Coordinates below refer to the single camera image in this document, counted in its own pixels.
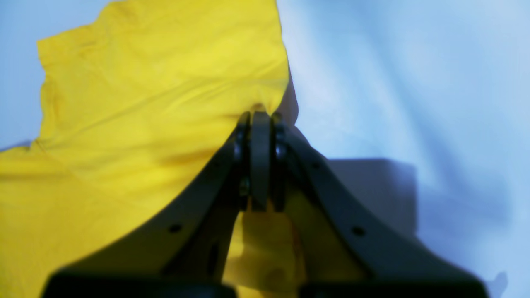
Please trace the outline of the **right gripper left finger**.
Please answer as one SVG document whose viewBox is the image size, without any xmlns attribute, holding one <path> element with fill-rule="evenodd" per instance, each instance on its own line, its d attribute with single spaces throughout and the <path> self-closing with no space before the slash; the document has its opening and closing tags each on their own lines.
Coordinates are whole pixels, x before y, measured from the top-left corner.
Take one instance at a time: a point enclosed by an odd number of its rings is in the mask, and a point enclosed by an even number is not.
<svg viewBox="0 0 530 298">
<path fill-rule="evenodd" d="M 222 284 L 233 226 L 252 196 L 265 211 L 271 122 L 244 113 L 193 181 L 142 226 L 59 270 L 44 298 L 234 298 Z"/>
</svg>

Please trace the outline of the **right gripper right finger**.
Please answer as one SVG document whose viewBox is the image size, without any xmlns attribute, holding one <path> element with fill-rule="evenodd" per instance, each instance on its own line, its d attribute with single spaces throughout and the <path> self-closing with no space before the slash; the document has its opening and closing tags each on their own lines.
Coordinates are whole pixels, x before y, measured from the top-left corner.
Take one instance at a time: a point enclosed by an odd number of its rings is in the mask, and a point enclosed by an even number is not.
<svg viewBox="0 0 530 298">
<path fill-rule="evenodd" d="M 324 158 L 271 116 L 271 200 L 294 223 L 305 258 L 300 298 L 485 298 L 470 273 L 388 227 Z"/>
</svg>

